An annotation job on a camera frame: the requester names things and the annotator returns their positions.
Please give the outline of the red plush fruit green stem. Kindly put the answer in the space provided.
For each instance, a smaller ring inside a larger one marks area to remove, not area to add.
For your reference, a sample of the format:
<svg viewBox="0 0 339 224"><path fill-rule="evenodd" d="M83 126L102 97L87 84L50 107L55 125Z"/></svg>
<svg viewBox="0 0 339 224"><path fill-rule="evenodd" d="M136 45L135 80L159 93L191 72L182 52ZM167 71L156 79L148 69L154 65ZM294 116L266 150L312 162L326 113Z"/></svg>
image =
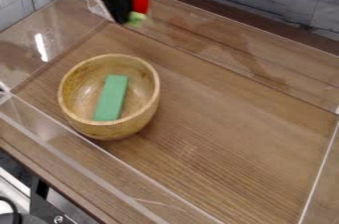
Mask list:
<svg viewBox="0 0 339 224"><path fill-rule="evenodd" d="M150 10L150 0L130 0L130 13L127 24L131 26L139 26L147 19Z"/></svg>

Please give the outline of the green rectangular block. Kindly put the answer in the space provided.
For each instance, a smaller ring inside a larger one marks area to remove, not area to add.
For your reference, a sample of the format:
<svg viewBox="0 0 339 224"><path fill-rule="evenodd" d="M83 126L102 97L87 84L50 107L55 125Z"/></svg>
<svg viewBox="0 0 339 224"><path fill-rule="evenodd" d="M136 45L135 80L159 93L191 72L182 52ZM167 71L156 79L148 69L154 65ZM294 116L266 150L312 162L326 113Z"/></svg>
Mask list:
<svg viewBox="0 0 339 224"><path fill-rule="evenodd" d="M128 86L128 77L124 75L110 75L106 78L103 90L99 96L94 121L115 121L120 117Z"/></svg>

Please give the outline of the light wooden bowl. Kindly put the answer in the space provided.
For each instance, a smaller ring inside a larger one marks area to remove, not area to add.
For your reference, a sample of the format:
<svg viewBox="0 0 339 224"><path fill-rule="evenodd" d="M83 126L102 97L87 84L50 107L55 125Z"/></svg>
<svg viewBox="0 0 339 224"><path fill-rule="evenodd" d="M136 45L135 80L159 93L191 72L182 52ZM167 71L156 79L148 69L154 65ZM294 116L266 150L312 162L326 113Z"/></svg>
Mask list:
<svg viewBox="0 0 339 224"><path fill-rule="evenodd" d="M142 58L102 55L64 75L59 104L72 127L96 140L118 140L150 123L160 98L160 79Z"/></svg>

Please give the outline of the clear acrylic tray walls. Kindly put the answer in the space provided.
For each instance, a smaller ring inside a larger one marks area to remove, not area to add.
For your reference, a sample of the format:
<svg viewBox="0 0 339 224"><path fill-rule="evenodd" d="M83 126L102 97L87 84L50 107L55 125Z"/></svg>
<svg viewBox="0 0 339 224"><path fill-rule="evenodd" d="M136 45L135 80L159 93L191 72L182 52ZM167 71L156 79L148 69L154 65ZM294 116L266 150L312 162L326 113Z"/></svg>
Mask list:
<svg viewBox="0 0 339 224"><path fill-rule="evenodd" d="M111 55L148 117L99 141L71 123ZM210 0L136 28L56 0L0 33L0 83L0 149L103 224L339 224L339 42Z"/></svg>

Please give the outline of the black table leg frame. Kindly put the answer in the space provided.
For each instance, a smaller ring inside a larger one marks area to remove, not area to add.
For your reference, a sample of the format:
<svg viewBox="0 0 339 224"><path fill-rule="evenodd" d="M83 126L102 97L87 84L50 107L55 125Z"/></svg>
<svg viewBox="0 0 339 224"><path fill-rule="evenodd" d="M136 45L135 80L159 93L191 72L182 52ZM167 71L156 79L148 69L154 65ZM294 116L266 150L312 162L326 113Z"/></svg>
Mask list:
<svg viewBox="0 0 339 224"><path fill-rule="evenodd" d="M36 176L31 185L30 213L46 224L90 224L84 212Z"/></svg>

